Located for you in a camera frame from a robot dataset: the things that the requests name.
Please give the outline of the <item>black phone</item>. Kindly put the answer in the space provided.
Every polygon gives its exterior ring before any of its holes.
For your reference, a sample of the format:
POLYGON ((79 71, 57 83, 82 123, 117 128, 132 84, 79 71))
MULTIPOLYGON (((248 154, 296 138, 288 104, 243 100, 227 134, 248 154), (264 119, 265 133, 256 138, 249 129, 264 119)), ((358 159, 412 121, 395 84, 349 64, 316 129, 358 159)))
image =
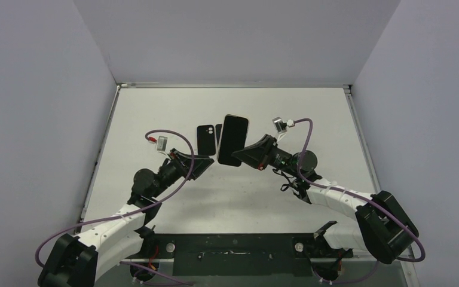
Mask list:
POLYGON ((221 133, 222 133, 222 124, 215 125, 215 133, 216 133, 216 142, 217 144, 220 143, 221 133))

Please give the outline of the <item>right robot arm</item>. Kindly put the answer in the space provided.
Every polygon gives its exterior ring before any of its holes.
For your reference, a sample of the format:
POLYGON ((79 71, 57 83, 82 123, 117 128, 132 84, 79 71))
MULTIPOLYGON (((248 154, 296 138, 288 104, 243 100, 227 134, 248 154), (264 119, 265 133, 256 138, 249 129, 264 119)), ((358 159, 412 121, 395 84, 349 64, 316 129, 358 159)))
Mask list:
POLYGON ((291 176, 289 187, 297 198, 351 220, 349 224, 327 223, 313 234, 315 251, 323 257, 337 249, 357 249, 391 264, 402 260, 401 254, 419 238, 416 226, 390 192, 361 193, 328 181, 315 171, 317 156, 309 150, 291 154, 279 148, 276 138, 265 135, 232 152, 232 157, 256 170, 272 167, 291 176))

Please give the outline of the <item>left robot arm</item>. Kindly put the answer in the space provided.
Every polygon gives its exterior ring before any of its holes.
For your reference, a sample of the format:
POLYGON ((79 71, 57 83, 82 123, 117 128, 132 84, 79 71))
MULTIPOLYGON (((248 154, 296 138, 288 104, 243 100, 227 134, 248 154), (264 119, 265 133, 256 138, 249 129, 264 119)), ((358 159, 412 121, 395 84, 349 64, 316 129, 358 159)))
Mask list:
POLYGON ((153 232, 145 225, 158 213, 157 197, 179 179, 195 180, 213 163, 203 155, 171 149, 157 172, 138 170, 131 196, 110 220, 77 235, 63 234, 55 242, 39 275, 39 286, 94 286, 122 260, 154 251, 153 232))

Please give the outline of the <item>black phone case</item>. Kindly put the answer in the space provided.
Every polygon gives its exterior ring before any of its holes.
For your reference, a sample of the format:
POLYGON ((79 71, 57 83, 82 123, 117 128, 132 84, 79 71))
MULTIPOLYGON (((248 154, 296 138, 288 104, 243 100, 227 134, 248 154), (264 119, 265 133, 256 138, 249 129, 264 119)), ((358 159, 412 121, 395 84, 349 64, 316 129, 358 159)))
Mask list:
POLYGON ((213 156, 216 154, 215 127, 213 125, 197 126, 198 155, 213 156))

